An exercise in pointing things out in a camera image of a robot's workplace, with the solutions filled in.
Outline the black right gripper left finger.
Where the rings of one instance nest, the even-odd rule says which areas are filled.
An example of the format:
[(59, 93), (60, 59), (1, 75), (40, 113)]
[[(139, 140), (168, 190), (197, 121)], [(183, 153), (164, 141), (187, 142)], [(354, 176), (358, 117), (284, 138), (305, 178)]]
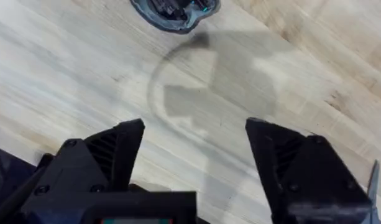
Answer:
[(141, 119), (88, 136), (69, 139), (45, 167), (26, 215), (135, 215), (145, 195), (130, 179), (145, 125)]

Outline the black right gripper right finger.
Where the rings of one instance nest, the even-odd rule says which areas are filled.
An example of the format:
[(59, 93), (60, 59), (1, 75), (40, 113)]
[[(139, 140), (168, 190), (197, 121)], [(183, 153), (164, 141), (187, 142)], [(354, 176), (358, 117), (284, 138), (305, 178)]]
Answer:
[(258, 118), (246, 132), (273, 223), (372, 223), (373, 201), (329, 141)]

